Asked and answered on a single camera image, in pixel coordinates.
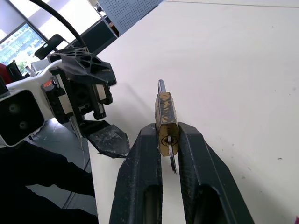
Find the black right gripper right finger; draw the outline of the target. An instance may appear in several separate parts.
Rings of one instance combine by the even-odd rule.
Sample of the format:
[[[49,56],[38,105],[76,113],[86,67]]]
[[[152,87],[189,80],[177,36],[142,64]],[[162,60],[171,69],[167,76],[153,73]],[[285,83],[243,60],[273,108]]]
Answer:
[[[195,127],[180,122],[179,129],[179,175],[186,223],[252,224],[227,165]]]

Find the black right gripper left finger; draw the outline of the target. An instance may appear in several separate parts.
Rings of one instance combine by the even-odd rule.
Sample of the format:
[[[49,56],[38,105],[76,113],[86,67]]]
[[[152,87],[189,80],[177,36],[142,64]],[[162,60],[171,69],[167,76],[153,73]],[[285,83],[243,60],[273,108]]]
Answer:
[[[155,125],[149,124],[140,130],[119,169],[109,223],[162,222],[163,181],[157,147]]]

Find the finger of the black flat left gripper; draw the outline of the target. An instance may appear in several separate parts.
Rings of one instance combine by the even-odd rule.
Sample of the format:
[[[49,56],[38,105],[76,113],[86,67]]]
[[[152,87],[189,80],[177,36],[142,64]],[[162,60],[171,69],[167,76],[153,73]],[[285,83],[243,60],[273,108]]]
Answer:
[[[126,158],[130,152],[127,134],[104,120],[83,120],[81,133],[102,155]]]

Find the finger of the black lattice left gripper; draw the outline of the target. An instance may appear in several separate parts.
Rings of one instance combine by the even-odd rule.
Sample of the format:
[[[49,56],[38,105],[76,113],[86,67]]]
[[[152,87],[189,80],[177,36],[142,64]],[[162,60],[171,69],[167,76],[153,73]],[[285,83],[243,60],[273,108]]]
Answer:
[[[87,48],[67,48],[47,56],[49,62],[61,60],[60,68],[66,76],[82,84],[115,85],[117,83],[110,63],[100,60]]]

